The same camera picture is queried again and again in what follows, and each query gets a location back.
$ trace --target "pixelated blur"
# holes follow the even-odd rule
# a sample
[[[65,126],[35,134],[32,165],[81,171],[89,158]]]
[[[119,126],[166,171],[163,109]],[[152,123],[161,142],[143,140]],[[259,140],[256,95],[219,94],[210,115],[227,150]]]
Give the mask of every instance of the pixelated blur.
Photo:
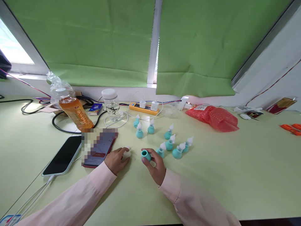
[[[100,165],[110,152],[118,129],[89,129],[82,132],[82,165],[95,167]]]

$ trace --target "green window blind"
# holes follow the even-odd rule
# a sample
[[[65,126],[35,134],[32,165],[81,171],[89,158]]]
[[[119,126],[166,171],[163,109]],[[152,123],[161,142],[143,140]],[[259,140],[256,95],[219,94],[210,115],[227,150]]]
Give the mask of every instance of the green window blind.
[[[71,85],[146,87],[154,0],[6,0]]]
[[[157,94],[230,96],[231,79],[290,0],[163,0]]]

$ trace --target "phone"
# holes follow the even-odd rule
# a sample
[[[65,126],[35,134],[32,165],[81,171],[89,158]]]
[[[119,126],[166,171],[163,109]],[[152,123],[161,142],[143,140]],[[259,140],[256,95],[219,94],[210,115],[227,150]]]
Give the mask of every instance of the phone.
[[[42,176],[63,175],[68,172],[82,146],[82,136],[69,137],[56,153]]]

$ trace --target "power strip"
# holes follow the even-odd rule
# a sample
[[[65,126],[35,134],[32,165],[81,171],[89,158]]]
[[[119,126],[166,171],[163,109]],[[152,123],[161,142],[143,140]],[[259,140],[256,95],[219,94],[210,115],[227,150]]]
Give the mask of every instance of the power strip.
[[[130,103],[129,108],[131,110],[140,111],[151,115],[157,115],[159,113],[159,109],[157,111],[152,111],[150,106],[146,106],[145,108],[140,108],[140,104],[136,104],[136,103]]]

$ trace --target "pink bubble wrap bag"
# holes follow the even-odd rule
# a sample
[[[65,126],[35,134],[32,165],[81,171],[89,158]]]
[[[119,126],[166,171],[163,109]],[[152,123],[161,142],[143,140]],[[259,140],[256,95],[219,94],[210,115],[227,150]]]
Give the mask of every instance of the pink bubble wrap bag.
[[[188,111],[186,114],[210,124],[214,129],[221,132],[232,132],[239,130],[238,119],[223,108],[216,108],[209,104],[201,104]]]

